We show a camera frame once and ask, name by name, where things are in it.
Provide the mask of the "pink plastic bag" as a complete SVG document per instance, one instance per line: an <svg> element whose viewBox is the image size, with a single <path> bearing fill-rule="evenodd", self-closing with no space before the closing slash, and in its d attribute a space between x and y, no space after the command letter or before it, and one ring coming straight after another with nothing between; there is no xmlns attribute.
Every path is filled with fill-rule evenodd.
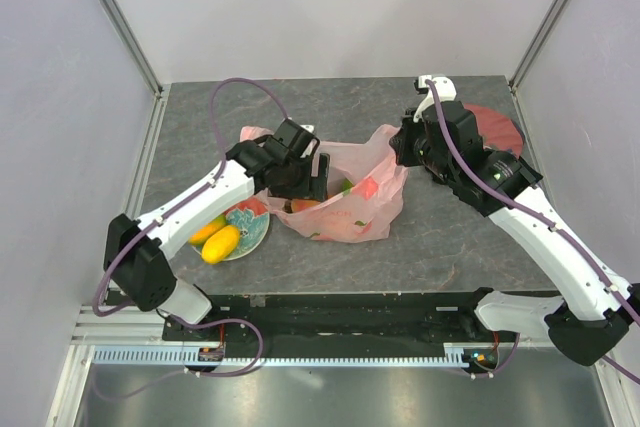
<svg viewBox="0 0 640 427"><path fill-rule="evenodd" d="M285 226L314 241L359 243L385 239L403 209L408 169L396 164L389 140L398 128L384 124L363 144L323 141L318 151L330 156L329 198L298 213L290 201L263 191L256 198ZM344 179L354 187L340 192Z"/></svg>

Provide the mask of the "peach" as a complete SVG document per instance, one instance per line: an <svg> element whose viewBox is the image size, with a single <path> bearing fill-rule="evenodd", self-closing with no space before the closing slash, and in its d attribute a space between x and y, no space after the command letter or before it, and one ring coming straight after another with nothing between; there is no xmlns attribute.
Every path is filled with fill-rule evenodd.
<svg viewBox="0 0 640 427"><path fill-rule="evenodd" d="M292 213L298 213L310 208L314 208L319 204L319 201L310 199L293 199L290 201L290 210Z"/></svg>

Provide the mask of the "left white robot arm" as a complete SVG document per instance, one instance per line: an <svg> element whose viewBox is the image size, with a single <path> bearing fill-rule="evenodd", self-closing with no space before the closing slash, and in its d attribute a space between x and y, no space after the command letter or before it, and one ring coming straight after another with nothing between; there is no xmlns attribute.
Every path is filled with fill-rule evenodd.
<svg viewBox="0 0 640 427"><path fill-rule="evenodd" d="M262 191L326 200L330 157L319 146L313 126L286 119L272 134L236 143L211 172L163 206L136 219L112 219L97 297L115 283L140 311L162 311L181 319L196 339L211 339L220 325L212 302L177 278L170 260L207 223Z"/></svg>

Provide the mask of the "green apple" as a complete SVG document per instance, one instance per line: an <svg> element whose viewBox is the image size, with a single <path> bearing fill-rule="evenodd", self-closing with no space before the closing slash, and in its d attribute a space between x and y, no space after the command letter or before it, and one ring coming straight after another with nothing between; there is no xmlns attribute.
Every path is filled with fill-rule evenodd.
<svg viewBox="0 0 640 427"><path fill-rule="evenodd" d="M341 184L340 192L343 194L348 194L353 187L354 187L354 184L349 179L344 179Z"/></svg>

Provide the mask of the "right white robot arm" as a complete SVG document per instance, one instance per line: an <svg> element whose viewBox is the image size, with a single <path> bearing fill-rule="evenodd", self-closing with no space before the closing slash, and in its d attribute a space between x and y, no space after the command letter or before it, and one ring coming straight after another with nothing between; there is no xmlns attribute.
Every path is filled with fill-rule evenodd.
<svg viewBox="0 0 640 427"><path fill-rule="evenodd" d="M444 114L451 141L437 118ZM477 289L458 315L467 339L491 331L544 338L567 358L591 366L639 316L639 287L615 274L576 239L539 187L542 176L521 156L513 122L490 109L446 101L408 109L389 142L397 164L420 166L463 203L515 240L552 281L554 297Z"/></svg>

